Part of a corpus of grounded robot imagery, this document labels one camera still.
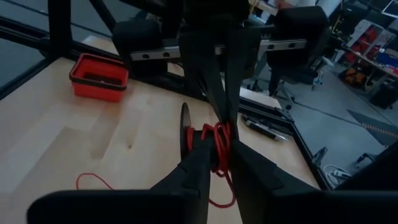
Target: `desk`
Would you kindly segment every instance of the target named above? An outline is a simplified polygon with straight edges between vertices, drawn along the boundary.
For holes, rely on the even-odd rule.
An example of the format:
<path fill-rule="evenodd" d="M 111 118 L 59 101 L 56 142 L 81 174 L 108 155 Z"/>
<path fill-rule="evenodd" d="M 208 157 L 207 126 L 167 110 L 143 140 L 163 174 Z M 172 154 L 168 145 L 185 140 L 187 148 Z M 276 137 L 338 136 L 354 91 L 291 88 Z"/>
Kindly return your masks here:
<path fill-rule="evenodd" d="M 393 78 L 395 78 L 395 79 L 398 79 L 398 75 L 395 74 L 394 72 L 392 72 L 392 70 L 390 70 L 389 68 L 380 66 L 378 63 L 374 62 L 373 60 L 368 59 L 366 56 L 362 55 L 362 54 L 359 53 L 359 52 L 356 52 L 356 51 L 351 50 L 351 49 L 350 49 L 350 51 L 351 51 L 352 53 L 354 53 L 355 56 L 357 56 L 360 60 L 364 60 L 365 62 L 367 62 L 368 64 L 370 64 L 370 65 L 372 66 L 372 68 L 376 68 L 376 69 L 380 70 L 381 72 L 385 73 L 385 75 L 384 75 L 383 77 L 381 77 L 378 81 L 376 81 L 376 82 L 373 84 L 373 87 L 372 87 L 369 91 L 367 91 L 368 97 L 372 97 L 373 94 L 375 94 L 375 92 L 379 89 L 379 87 L 380 87 L 389 77 L 393 77 Z"/>
<path fill-rule="evenodd" d="M 105 50 L 112 43 L 85 41 Z M 24 223 L 38 197 L 74 189 L 82 172 L 94 172 L 115 189 L 148 189 L 180 162 L 179 119 L 183 102 L 192 124 L 217 120 L 200 100 L 129 80 L 121 103 L 76 97 L 68 73 L 74 61 L 60 58 L 0 101 L 0 222 Z M 245 97 L 275 106 L 277 101 L 250 91 Z M 275 142 L 251 131 L 239 119 L 242 142 L 297 178 L 318 187 L 293 139 Z M 103 189 L 91 177 L 83 189 Z M 224 179 L 211 176 L 211 198 L 231 199 Z M 209 205 L 208 223 L 241 223 L 238 206 L 220 210 Z"/>

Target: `red storage box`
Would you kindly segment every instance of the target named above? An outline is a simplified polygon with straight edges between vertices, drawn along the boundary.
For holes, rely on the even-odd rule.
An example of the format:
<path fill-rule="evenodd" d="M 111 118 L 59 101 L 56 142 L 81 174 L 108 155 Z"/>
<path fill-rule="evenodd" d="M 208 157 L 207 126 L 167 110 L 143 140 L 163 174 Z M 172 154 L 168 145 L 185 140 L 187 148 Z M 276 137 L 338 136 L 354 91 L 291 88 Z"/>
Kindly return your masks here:
<path fill-rule="evenodd" d="M 119 102 L 127 88 L 128 70 L 122 62 L 81 54 L 69 73 L 76 96 Z"/>

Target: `black plastic part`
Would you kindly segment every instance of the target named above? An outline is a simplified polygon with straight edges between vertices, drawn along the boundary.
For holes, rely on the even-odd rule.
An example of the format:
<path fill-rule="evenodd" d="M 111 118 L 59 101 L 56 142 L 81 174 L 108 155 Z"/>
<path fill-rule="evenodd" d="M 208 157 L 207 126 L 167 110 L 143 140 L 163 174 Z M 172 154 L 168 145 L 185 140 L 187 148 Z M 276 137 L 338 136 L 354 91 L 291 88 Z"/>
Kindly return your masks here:
<path fill-rule="evenodd" d="M 151 190 L 74 190 L 36 200 L 27 212 L 29 224 L 186 223 L 182 215 L 193 195 Z"/>
<path fill-rule="evenodd" d="M 70 28 L 70 0 L 47 1 L 49 9 L 50 51 L 58 56 L 66 56 L 72 46 Z"/>
<path fill-rule="evenodd" d="M 317 167 L 321 168 L 322 160 L 325 157 L 326 153 L 328 152 L 328 148 L 325 146 L 321 148 L 315 155 L 313 155 L 312 162 Z"/>
<path fill-rule="evenodd" d="M 191 126 L 191 116 L 189 114 L 189 109 L 187 103 L 183 103 L 181 106 L 181 116 L 180 116 L 180 153 L 181 160 L 183 160 L 188 155 L 187 148 L 187 137 L 186 128 Z"/>
<path fill-rule="evenodd" d="M 226 40 L 225 95 L 231 138 L 239 139 L 237 128 L 239 93 L 245 73 L 256 66 L 261 34 L 257 29 L 231 29 Z"/>
<path fill-rule="evenodd" d="M 380 153 L 372 164 L 337 186 L 336 190 L 398 190 L 398 176 L 391 174 L 397 170 L 397 161 L 398 141 Z"/>
<path fill-rule="evenodd" d="M 116 24 L 112 41 L 131 78 L 153 77 L 167 73 L 167 61 L 145 60 L 133 62 L 130 53 L 158 49 L 163 46 L 159 25 L 153 20 L 131 20 Z"/>
<path fill-rule="evenodd" d="M 215 55 L 215 37 L 208 32 L 180 34 L 179 46 L 185 77 L 192 89 L 200 89 L 208 98 L 217 118 L 229 121 L 226 97 Z"/>
<path fill-rule="evenodd" d="M 268 221 L 278 197 L 317 191 L 242 142 L 234 140 L 232 146 L 230 171 L 243 223 L 272 223 Z"/>

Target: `coiled red cable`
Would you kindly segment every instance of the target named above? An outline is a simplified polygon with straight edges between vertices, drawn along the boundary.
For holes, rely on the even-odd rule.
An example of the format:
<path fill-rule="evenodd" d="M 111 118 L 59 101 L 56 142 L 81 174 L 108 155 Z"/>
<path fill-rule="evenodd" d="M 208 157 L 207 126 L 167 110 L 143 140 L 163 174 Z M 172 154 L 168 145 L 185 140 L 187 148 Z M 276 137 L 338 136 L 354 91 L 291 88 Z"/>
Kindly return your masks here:
<path fill-rule="evenodd" d="M 193 149 L 193 133 L 195 131 L 195 128 L 187 127 L 186 128 L 186 137 L 187 137 L 187 147 L 189 151 L 192 151 Z M 218 167 L 212 172 L 216 173 L 218 177 L 225 177 L 229 188 L 231 189 L 232 192 L 232 201 L 230 203 L 227 203 L 225 205 L 220 205 L 212 199 L 209 199 L 209 203 L 214 205 L 217 208 L 229 208 L 235 204 L 236 197 L 233 191 L 232 187 L 232 180 L 231 177 L 229 176 L 228 170 L 229 170 L 229 157 L 231 154 L 231 128 L 229 124 L 224 125 L 221 122 L 216 123 L 214 127 L 210 126 L 209 124 L 204 124 L 201 132 L 201 139 L 204 140 L 206 137 L 207 131 L 212 131 L 214 134 L 214 140 L 216 144 L 216 150 L 218 154 Z"/>

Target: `red wire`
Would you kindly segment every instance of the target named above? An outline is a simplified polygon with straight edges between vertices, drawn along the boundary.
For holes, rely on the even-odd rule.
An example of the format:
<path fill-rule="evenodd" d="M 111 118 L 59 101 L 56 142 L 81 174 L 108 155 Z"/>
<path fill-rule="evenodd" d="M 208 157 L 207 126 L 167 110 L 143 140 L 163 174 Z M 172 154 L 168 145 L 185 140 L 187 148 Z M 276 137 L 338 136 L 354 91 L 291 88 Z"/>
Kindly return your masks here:
<path fill-rule="evenodd" d="M 187 134 L 187 147 L 189 151 L 193 149 L 193 133 L 195 128 L 187 127 L 186 134 Z M 214 202 L 212 199 L 209 199 L 209 203 L 216 206 L 217 208 L 229 208 L 235 204 L 236 196 L 234 194 L 232 188 L 232 180 L 228 173 L 228 160 L 231 154 L 231 128 L 229 124 L 224 125 L 223 123 L 219 122 L 216 123 L 215 127 L 213 128 L 209 124 L 204 124 L 201 132 L 201 139 L 204 140 L 206 137 L 207 131 L 212 131 L 214 133 L 214 140 L 216 144 L 217 155 L 219 159 L 218 167 L 212 172 L 216 173 L 219 177 L 225 177 L 229 188 L 232 192 L 232 201 L 225 205 L 220 205 Z"/>
<path fill-rule="evenodd" d="M 102 179 L 100 176 L 93 174 L 93 173 L 82 173 L 76 178 L 76 189 L 77 190 L 80 189 L 80 187 L 79 187 L 80 178 L 82 178 L 83 176 L 86 176 L 86 175 L 92 175 L 92 176 L 96 177 L 97 179 L 102 181 L 102 183 L 104 183 L 109 189 L 114 190 L 104 179 Z"/>

